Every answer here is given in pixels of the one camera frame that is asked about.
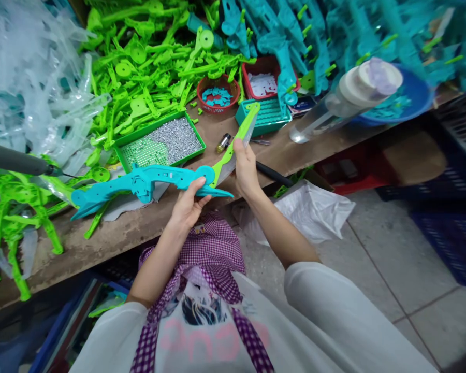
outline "white bottle cap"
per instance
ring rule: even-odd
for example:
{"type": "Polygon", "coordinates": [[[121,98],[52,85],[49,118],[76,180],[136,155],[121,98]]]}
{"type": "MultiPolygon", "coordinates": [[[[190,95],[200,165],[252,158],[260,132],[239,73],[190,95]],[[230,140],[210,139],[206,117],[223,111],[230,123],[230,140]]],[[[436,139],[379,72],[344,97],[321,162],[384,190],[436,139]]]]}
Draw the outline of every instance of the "white bottle cap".
{"type": "Polygon", "coordinates": [[[399,69],[373,57],[346,72],[338,88],[352,104],[372,108],[392,96],[403,80],[399,69]]]}

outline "tiled floor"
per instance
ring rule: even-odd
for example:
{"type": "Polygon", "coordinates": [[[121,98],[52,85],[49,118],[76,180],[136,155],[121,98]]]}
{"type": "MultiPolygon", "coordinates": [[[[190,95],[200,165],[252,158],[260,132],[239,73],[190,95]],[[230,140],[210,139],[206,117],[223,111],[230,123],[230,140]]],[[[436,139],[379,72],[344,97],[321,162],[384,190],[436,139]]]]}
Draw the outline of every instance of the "tiled floor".
{"type": "MultiPolygon", "coordinates": [[[[373,190],[348,197],[357,205],[343,227],[344,239],[317,246],[322,262],[360,287],[434,366],[448,369],[466,355],[466,288],[401,202],[384,203],[373,190]]],[[[249,240],[229,210],[223,213],[240,237],[247,275],[284,298],[284,270],[276,256],[249,240]]]]}

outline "blue bowl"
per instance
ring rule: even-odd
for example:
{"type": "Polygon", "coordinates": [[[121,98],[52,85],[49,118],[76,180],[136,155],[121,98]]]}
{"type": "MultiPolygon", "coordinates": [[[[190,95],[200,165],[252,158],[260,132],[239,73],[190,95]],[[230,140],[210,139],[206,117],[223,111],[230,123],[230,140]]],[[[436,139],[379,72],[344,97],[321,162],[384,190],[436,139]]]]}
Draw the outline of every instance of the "blue bowl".
{"type": "Polygon", "coordinates": [[[404,108],[402,115],[398,118],[380,119],[367,116],[366,113],[364,113],[354,119],[354,123],[359,123],[366,127],[398,124],[423,114],[431,107],[433,99],[435,98],[435,90],[432,90],[424,80],[420,79],[415,73],[407,70],[402,65],[394,64],[394,66],[400,70],[404,77],[404,82],[402,83],[404,95],[411,99],[411,105],[404,108]]]}

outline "left hand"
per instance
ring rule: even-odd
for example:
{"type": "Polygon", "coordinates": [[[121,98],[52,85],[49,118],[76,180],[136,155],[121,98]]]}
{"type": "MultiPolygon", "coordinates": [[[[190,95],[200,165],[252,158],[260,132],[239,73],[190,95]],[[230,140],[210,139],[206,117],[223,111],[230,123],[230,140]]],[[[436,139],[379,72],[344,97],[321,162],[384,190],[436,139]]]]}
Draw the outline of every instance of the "left hand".
{"type": "Polygon", "coordinates": [[[181,191],[178,200],[172,210],[169,223],[176,224],[188,231],[193,228],[197,222],[202,208],[212,199],[211,195],[195,201],[195,193],[206,183],[205,177],[193,181],[186,191],[181,191]]]}

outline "wooden workbench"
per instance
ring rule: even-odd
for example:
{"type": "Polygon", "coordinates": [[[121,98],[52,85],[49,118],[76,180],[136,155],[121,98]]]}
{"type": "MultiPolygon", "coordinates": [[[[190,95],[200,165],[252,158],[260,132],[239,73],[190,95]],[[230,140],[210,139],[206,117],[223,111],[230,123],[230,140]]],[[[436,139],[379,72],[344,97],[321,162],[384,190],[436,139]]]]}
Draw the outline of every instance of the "wooden workbench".
{"type": "MultiPolygon", "coordinates": [[[[188,112],[192,118],[200,119],[196,127],[207,149],[203,155],[193,159],[186,167],[196,169],[203,164],[212,166],[221,157],[215,153],[219,140],[225,133],[233,135],[238,130],[233,117],[234,112],[222,118],[207,116],[205,113],[198,117],[196,109],[189,109],[188,112]]],[[[288,136],[289,129],[296,121],[297,119],[277,133],[265,136],[265,139],[271,140],[270,146],[251,143],[260,162],[285,176],[388,129],[387,126],[374,128],[346,126],[335,132],[320,135],[306,144],[296,144],[288,136]]],[[[272,181],[259,175],[259,182],[265,187],[272,181]]],[[[232,177],[226,179],[220,185],[220,189],[231,192],[235,198],[215,198],[207,205],[208,210],[218,209],[240,198],[232,177]]],[[[27,280],[31,293],[46,289],[159,236],[171,216],[177,193],[176,188],[170,186],[158,204],[126,212],[113,222],[101,222],[90,240],[85,240],[83,235],[90,227],[91,218],[71,222],[69,219],[74,214],[74,209],[59,214],[53,222],[65,252],[62,255],[52,254],[50,241],[43,229],[39,231],[40,239],[35,264],[32,275],[27,280]]],[[[19,291],[14,282],[4,277],[0,281],[0,309],[19,300],[19,291]]]]}

